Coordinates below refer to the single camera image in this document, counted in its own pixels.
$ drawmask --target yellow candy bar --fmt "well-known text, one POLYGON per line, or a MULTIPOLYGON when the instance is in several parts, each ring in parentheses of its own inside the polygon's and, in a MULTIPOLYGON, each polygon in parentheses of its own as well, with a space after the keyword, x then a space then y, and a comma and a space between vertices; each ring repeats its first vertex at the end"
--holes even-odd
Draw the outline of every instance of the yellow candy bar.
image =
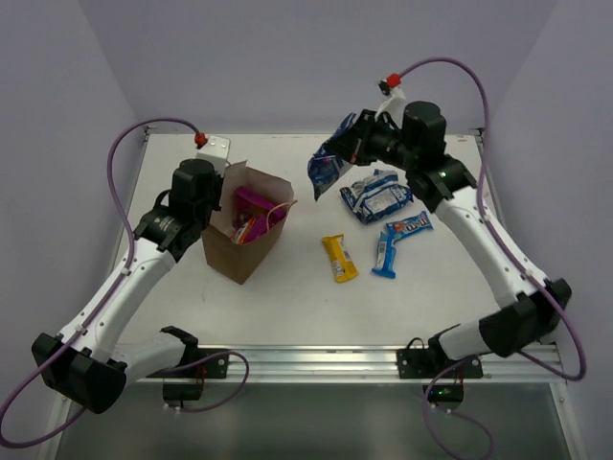
POLYGON ((322 238, 322 243, 328 252, 329 261, 332 263, 332 272, 337 283, 344 283, 357 276, 357 269, 352 258, 347 252, 344 243, 345 235, 334 235, 322 238))

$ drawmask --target brown paper bag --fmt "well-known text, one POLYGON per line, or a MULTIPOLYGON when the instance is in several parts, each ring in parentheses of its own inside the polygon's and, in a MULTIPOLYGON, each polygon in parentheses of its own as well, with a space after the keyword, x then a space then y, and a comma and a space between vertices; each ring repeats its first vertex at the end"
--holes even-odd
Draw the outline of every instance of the brown paper bag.
POLYGON ((209 226, 202 232, 207 264, 242 285, 255 271, 275 245, 284 229, 285 217, 270 231, 247 244, 232 242, 234 191, 241 185, 273 203, 286 203, 294 198, 291 184, 280 177, 247 168, 247 162, 236 163, 226 169, 221 191, 221 211, 214 212, 209 226))

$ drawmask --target gray floor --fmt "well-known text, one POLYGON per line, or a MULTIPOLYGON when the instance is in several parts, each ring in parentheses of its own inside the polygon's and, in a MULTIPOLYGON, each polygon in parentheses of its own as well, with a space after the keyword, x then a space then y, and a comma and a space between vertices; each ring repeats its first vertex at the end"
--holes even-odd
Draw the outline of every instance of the gray floor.
MULTIPOLYGON (((209 387, 208 401, 229 390, 209 387)), ((176 417, 163 410, 159 384, 137 384, 109 411, 86 414, 68 430, 58 460, 446 458, 423 424, 419 391, 250 384, 220 409, 176 417)), ((493 432, 494 459, 570 458, 548 385, 475 385, 461 409, 493 432)), ((487 449, 478 429, 438 413, 434 420, 461 455, 478 458, 487 449)))

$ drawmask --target blue candy bar wrapper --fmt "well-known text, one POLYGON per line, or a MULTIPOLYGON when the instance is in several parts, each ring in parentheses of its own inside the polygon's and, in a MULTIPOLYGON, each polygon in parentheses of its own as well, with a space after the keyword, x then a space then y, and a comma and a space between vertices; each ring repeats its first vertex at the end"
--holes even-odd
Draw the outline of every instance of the blue candy bar wrapper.
POLYGON ((398 184, 395 171, 375 170, 363 180, 340 190, 341 198, 362 223, 376 222, 413 201, 411 190, 398 184))
POLYGON ((376 265, 373 273, 385 278, 396 278, 396 273, 392 270, 395 256, 394 239, 391 235, 381 232, 379 242, 376 244, 376 265))
POLYGON ((419 233, 421 230, 432 230, 432 222, 425 211, 422 211, 411 218, 404 218, 397 222, 389 222, 385 224, 387 233, 392 237, 394 242, 403 240, 411 235, 419 233))
MULTIPOLYGON (((350 113, 340 126, 334 131, 330 139, 343 134, 347 129, 352 127, 354 113, 350 113)), ((341 178, 353 165, 336 156, 328 153, 324 146, 320 147, 313 156, 308 160, 306 166, 306 172, 308 178, 313 184, 313 192, 315 194, 315 201, 319 199, 324 192, 329 189, 334 182, 341 178)))

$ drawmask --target table surface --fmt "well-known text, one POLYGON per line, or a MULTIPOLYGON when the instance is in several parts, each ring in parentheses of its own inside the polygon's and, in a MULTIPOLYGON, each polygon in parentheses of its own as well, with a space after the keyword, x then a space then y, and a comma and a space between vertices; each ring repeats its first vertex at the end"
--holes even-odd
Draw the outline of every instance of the table surface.
MULTIPOLYGON (((397 245, 395 280, 371 273, 383 222, 414 216, 425 208, 415 202, 383 221, 363 225, 346 209, 338 189, 376 167, 389 167, 352 168, 315 202, 307 160, 327 134, 222 137, 231 140, 231 162, 248 160, 252 168, 291 181, 298 203, 275 247, 242 286, 207 266, 202 244, 194 244, 151 291, 122 341, 146 339, 173 325, 202 344, 398 345, 497 310, 481 272, 435 216, 430 216, 434 231, 397 245), (343 284, 334 282, 321 244, 323 237, 340 233, 360 273, 343 284)), ((447 152, 477 176, 481 161, 475 138, 450 135, 446 141, 447 152)), ((189 134, 149 137, 128 213, 133 225, 170 187, 179 162, 193 154, 189 134)), ((125 245, 124 236, 119 254, 125 245)))

